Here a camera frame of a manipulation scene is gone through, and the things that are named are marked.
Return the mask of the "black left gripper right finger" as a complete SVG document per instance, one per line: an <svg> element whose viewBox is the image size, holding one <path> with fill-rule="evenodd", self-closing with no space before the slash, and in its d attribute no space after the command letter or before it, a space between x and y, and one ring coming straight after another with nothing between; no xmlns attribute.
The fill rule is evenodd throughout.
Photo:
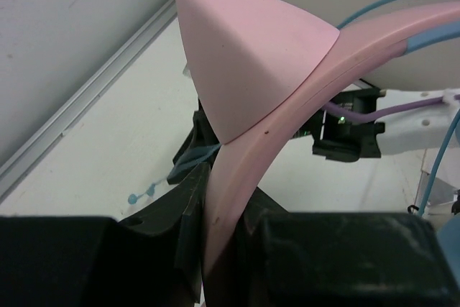
<svg viewBox="0 0 460 307"><path fill-rule="evenodd" d="M407 213L289 212L256 190L215 272L217 306L457 306L433 227Z"/></svg>

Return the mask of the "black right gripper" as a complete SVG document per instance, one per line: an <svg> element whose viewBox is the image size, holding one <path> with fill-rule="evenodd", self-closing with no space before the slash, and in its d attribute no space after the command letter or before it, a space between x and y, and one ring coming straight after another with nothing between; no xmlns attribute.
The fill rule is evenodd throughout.
<svg viewBox="0 0 460 307"><path fill-rule="evenodd" d="M344 91L332 103L358 114L369 114L377 109L378 88ZM380 158L377 135L385 131L382 122L372 120L357 123L330 111L317 111L293 135L294 139L311 136L314 155L338 162L356 162L360 158ZM212 165L219 150L219 141L209 124L201 105L193 114L193 128L172 159L173 169L168 183L180 183L201 162Z"/></svg>

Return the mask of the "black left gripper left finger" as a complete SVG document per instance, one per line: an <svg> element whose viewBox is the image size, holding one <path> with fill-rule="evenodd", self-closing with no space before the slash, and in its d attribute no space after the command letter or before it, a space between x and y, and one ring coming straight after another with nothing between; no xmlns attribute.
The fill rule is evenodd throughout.
<svg viewBox="0 0 460 307"><path fill-rule="evenodd" d="M1 218L3 306L194 306L201 299L203 194L197 165L171 191L117 221Z"/></svg>

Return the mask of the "pink blue cat-ear headphones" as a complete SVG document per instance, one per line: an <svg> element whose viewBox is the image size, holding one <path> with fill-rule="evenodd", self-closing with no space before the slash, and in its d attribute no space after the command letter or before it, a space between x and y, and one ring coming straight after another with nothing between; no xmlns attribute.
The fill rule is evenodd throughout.
<svg viewBox="0 0 460 307"><path fill-rule="evenodd" d="M207 306L238 306L230 248L258 183L295 132L408 40L459 20L459 3L403 9L337 29L281 0L175 0L198 98L221 148L206 189Z"/></svg>

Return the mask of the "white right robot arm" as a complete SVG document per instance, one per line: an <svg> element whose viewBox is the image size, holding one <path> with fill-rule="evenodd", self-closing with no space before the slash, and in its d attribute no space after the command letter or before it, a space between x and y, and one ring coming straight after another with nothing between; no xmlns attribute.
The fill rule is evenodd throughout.
<svg viewBox="0 0 460 307"><path fill-rule="evenodd" d="M459 125L447 135L459 109L459 90L343 91L293 135L311 136L312 153L327 160L356 162L403 152L459 144Z"/></svg>

